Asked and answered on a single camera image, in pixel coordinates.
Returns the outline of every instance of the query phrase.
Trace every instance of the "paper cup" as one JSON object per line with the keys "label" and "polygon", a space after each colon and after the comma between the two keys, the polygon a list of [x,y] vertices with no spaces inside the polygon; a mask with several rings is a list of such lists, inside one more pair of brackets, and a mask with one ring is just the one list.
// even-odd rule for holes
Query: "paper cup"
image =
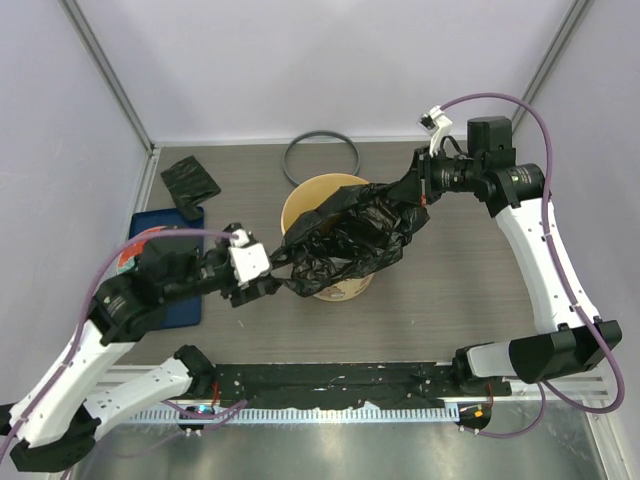
{"label": "paper cup", "polygon": [[[313,177],[300,184],[291,192],[291,195],[284,203],[282,216],[280,217],[282,234],[285,234],[301,214],[318,208],[322,202],[337,192],[340,187],[365,185],[367,183],[369,182],[362,178],[347,175],[346,173],[329,173]],[[344,280],[316,293],[314,297],[328,302],[343,302],[360,295],[369,286],[372,278],[373,274],[367,275],[365,278]]]}

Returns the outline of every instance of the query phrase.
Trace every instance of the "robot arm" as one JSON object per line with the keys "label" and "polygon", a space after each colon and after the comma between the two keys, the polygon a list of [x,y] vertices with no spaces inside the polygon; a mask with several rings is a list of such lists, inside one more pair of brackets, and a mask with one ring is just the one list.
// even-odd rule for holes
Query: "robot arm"
{"label": "robot arm", "polygon": [[[241,225],[234,238],[201,256],[181,238],[158,238],[144,246],[133,271],[112,277],[96,291],[73,362],[19,429],[11,456],[20,471],[69,468],[115,425],[167,398],[203,397],[214,367],[195,347],[180,348],[160,367],[113,390],[91,394],[103,374],[148,331],[159,327],[167,305],[220,291],[238,306],[277,289],[264,246]],[[71,348],[70,342],[36,387],[21,401],[0,407],[7,435]]]}
{"label": "robot arm", "polygon": [[[516,165],[511,121],[506,117],[469,120],[468,154],[447,157],[441,142],[451,128],[439,108],[421,123],[432,133],[432,145],[416,149],[409,172],[394,187],[397,200],[431,204],[445,192],[471,192],[485,203],[504,232],[524,277],[538,335],[502,343],[461,348],[453,359],[459,381],[473,384],[493,376],[517,376],[536,383],[594,368],[604,354],[575,311],[542,229],[544,175],[534,164]],[[558,232],[553,204],[549,223],[559,263],[578,304],[609,348],[622,338],[618,322],[602,321],[576,276]]]}

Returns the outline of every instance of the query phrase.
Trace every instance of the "purple cable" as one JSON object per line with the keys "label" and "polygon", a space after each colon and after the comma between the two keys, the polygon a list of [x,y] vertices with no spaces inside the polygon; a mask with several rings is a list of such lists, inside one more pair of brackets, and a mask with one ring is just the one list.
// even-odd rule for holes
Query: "purple cable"
{"label": "purple cable", "polygon": [[[488,438],[497,438],[499,440],[506,440],[508,438],[519,437],[520,435],[524,435],[525,433],[529,433],[531,430],[536,428],[538,424],[542,421],[542,417],[544,417],[544,412],[547,410],[547,396],[544,394],[544,388],[539,383],[536,383],[536,386],[540,390],[540,411],[538,412],[538,416],[536,419],[526,428],[519,430],[513,433],[491,433],[491,432],[483,432],[480,430],[477,435],[481,437]],[[473,428],[464,427],[465,432],[476,434],[476,431]]]}
{"label": "purple cable", "polygon": [[[222,422],[219,422],[219,423],[211,426],[211,427],[216,427],[216,428],[206,428],[207,431],[211,431],[211,430],[217,430],[222,425],[225,425],[226,423],[229,423],[232,418],[234,418],[236,415],[238,415],[240,413],[240,411],[243,410],[247,406],[248,402],[246,400],[240,400],[235,405],[232,405],[229,408],[227,408],[224,412],[216,413],[215,415],[198,414],[198,413],[190,412],[188,410],[180,408],[175,403],[172,403],[172,402],[169,402],[169,401],[164,401],[162,403],[164,403],[165,405],[170,406],[174,410],[177,410],[182,415],[193,417],[193,418],[202,418],[202,419],[206,419],[206,420],[213,420],[213,419],[224,417],[224,416],[230,414],[229,418],[226,418]],[[142,456],[152,452],[156,448],[164,445],[165,443],[173,440],[174,438],[178,438],[179,436],[182,436],[182,435],[183,435],[182,431],[176,432],[176,433],[173,433],[173,434],[163,438],[158,443],[156,443],[155,445],[151,446],[150,448],[148,448],[146,450],[143,450],[142,452],[138,452],[138,453],[131,454],[131,455],[123,455],[123,454],[116,453],[116,454],[114,454],[114,456],[116,456],[118,458],[126,458],[126,459],[139,458],[139,457],[142,457]],[[85,480],[86,478],[88,478],[89,473],[91,473],[91,469],[93,467],[93,463],[94,463],[95,459],[98,457],[98,454],[102,451],[102,448],[104,448],[105,444],[106,443],[105,443],[105,439],[104,438],[101,439],[96,444],[95,450],[93,451],[93,453],[91,455],[91,458],[89,459],[89,461],[87,462],[87,464],[83,468],[81,480]],[[65,472],[65,475],[71,475],[71,472],[72,472],[72,468],[67,470]]]}
{"label": "purple cable", "polygon": [[73,342],[71,343],[71,347],[67,352],[67,355],[62,360],[62,364],[55,373],[49,378],[49,380],[45,383],[42,389],[34,396],[31,403],[27,405],[27,408],[24,409],[20,418],[16,421],[16,424],[7,434],[4,442],[0,445],[0,463],[4,459],[4,456],[7,454],[9,450],[9,445],[11,444],[11,440],[17,435],[20,427],[27,421],[29,415],[33,410],[38,406],[38,404],[42,401],[44,396],[51,390],[53,385],[58,381],[58,379],[62,376],[62,373],[69,366],[73,357],[75,357],[76,352],[78,350],[78,345],[80,344],[80,340],[82,339],[82,331],[84,330],[84,324],[87,321],[87,315],[89,313],[89,305],[91,304],[91,299],[93,298],[93,294],[98,288],[98,284],[100,280],[104,276],[104,274],[109,269],[111,263],[127,248],[138,243],[142,240],[151,240],[153,238],[160,237],[214,237],[214,238],[231,238],[232,235],[230,233],[225,232],[216,232],[213,230],[201,230],[201,229],[193,229],[193,228],[182,228],[176,230],[161,230],[159,232],[149,232],[149,233],[141,233],[127,242],[125,242],[120,248],[118,248],[111,256],[109,256],[103,264],[98,269],[98,272],[91,280],[89,284],[89,289],[87,294],[85,295],[84,301],[82,302],[82,308],[80,309],[80,318],[78,320],[78,324],[76,326],[76,330],[73,336]]}
{"label": "purple cable", "polygon": [[[214,423],[213,425],[207,425],[206,427],[204,427],[202,429],[202,431],[207,431],[207,432],[213,432],[214,430],[218,430],[220,427],[226,425],[227,423],[229,423],[231,420],[234,419],[234,417],[236,417],[246,406],[247,406],[247,401],[246,400],[240,400],[238,403],[236,403],[235,405],[227,408],[224,412],[220,412],[220,413],[216,413],[214,415],[207,415],[207,414],[198,414],[198,413],[193,413],[193,412],[189,412],[188,410],[184,410],[180,407],[178,407],[177,405],[171,403],[171,402],[162,402],[165,405],[169,405],[171,408],[174,408],[176,410],[178,410],[181,414],[183,415],[187,415],[190,416],[192,418],[201,418],[203,420],[213,420],[216,418],[220,418],[220,417],[224,417],[226,416],[227,418],[225,418],[224,420],[218,422],[218,423]],[[126,459],[132,459],[132,458],[140,458],[143,457],[149,453],[151,453],[153,450],[155,450],[156,448],[161,447],[162,445],[164,445],[165,443],[168,443],[178,437],[183,437],[184,436],[184,432],[182,430],[180,430],[179,432],[175,432],[165,438],[163,438],[162,440],[160,440],[158,443],[156,443],[155,445],[150,446],[149,448],[141,451],[141,452],[137,452],[137,453],[114,453],[113,455],[115,457],[118,458],[126,458]]]}
{"label": "purple cable", "polygon": [[507,95],[504,93],[475,93],[473,95],[466,95],[464,97],[456,98],[455,100],[447,102],[444,105],[442,105],[440,108],[442,110],[446,110],[449,107],[452,107],[459,103],[466,102],[468,100],[476,100],[479,98],[498,98],[501,100],[506,100],[507,102],[515,103],[516,105],[519,105],[525,110],[527,110],[540,126],[540,130],[542,131],[542,137],[544,138],[544,145],[547,153],[546,181],[544,183],[544,189],[542,191],[542,211],[541,211],[542,230],[547,240],[546,243],[547,243],[547,247],[549,248],[549,254],[551,255],[551,259],[553,261],[553,265],[556,268],[556,272],[558,272],[560,283],[562,283],[564,291],[566,292],[567,297],[569,297],[569,301],[571,302],[574,310],[578,313],[580,320],[582,320],[582,323],[585,324],[585,326],[587,327],[591,335],[593,335],[593,338],[595,339],[596,343],[604,353],[604,356],[607,358],[609,365],[611,365],[611,370],[613,370],[613,375],[616,379],[616,387],[618,389],[618,392],[616,394],[616,398],[613,400],[613,402],[611,402],[610,405],[606,407],[601,407],[601,408],[594,408],[594,407],[587,407],[585,405],[582,405],[576,402],[575,400],[572,400],[565,394],[561,393],[557,388],[551,385],[551,383],[549,383],[547,380],[544,380],[542,383],[544,383],[545,386],[549,390],[551,390],[558,398],[564,400],[569,405],[577,408],[578,410],[582,410],[583,412],[588,412],[588,413],[613,412],[614,410],[617,410],[620,407],[620,405],[622,405],[622,402],[625,396],[625,385],[624,385],[624,379],[622,377],[622,371],[620,370],[620,366],[618,365],[618,362],[613,356],[611,349],[602,338],[602,335],[600,335],[600,332],[598,332],[598,329],[593,325],[593,323],[591,322],[591,319],[586,314],[586,312],[582,309],[582,307],[578,305],[578,298],[576,297],[576,294],[571,288],[571,284],[569,283],[567,274],[564,271],[564,268],[562,267],[562,262],[560,261],[560,257],[558,255],[558,250],[556,249],[553,236],[551,235],[551,228],[549,226],[549,200],[551,198],[551,178],[553,176],[553,149],[551,146],[551,135],[549,134],[549,129],[547,128],[546,124],[544,123],[544,120],[542,119],[542,117],[540,116],[540,114],[535,108],[533,108],[528,103],[523,102],[517,97],[514,97],[512,95]]}

